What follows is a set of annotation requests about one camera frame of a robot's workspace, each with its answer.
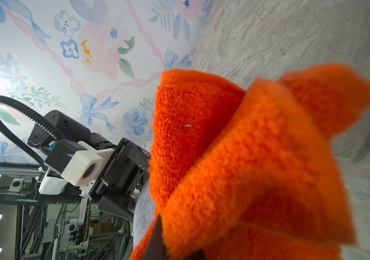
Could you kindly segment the orange microfiber cloth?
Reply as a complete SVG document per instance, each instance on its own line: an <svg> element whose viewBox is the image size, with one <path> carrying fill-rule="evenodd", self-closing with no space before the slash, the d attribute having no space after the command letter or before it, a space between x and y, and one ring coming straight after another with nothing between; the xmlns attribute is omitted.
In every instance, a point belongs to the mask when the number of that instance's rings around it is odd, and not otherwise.
<svg viewBox="0 0 370 260"><path fill-rule="evenodd" d="M248 89L173 69L157 89L150 194L168 260L339 260L356 243L332 139L370 107L370 81L330 63Z"/></svg>

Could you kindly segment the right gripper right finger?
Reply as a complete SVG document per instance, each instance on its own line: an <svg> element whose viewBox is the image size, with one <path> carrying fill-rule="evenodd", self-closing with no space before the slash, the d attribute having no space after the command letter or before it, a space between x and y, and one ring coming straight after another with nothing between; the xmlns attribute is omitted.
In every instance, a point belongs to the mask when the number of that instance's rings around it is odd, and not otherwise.
<svg viewBox="0 0 370 260"><path fill-rule="evenodd" d="M204 252L202 250L198 250L189 256L185 257L185 260L206 260Z"/></svg>

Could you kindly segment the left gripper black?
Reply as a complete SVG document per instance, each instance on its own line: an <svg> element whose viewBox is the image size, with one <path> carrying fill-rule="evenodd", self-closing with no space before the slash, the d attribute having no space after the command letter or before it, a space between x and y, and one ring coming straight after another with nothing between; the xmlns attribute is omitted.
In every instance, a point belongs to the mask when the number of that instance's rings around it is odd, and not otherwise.
<svg viewBox="0 0 370 260"><path fill-rule="evenodd" d="M136 200L130 196L149 174L151 154L127 138L111 148L113 154L91 188L90 199L99 211L133 222Z"/></svg>

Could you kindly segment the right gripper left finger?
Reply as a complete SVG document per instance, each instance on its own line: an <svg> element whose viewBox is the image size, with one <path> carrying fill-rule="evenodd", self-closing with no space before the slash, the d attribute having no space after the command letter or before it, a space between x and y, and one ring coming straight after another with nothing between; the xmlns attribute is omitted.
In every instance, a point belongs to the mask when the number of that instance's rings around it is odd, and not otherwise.
<svg viewBox="0 0 370 260"><path fill-rule="evenodd" d="M142 260L167 260L167 248L163 239L161 216L158 216L156 219L156 224Z"/></svg>

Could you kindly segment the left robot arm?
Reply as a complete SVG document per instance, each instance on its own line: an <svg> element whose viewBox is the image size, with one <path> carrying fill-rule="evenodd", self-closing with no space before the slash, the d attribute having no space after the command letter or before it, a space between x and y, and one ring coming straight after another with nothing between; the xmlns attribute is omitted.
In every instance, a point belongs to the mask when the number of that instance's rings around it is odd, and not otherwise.
<svg viewBox="0 0 370 260"><path fill-rule="evenodd" d="M99 211L132 222L134 192L149 178L150 153L126 138L115 145L57 110L45 119L61 139L36 125L28 140L47 155L48 171L40 181L40 194L62 195L65 188L74 186Z"/></svg>

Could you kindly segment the purple fabric eyeglass case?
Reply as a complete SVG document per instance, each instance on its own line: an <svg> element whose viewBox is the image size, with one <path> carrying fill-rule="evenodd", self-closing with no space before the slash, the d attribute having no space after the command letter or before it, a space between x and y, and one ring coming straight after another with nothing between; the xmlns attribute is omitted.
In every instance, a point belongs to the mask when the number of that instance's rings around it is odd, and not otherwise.
<svg viewBox="0 0 370 260"><path fill-rule="evenodd" d="M149 226L155 220L155 202L150 194L150 182L147 181L143 186L135 206L133 221L133 243L138 246L143 239Z"/></svg>

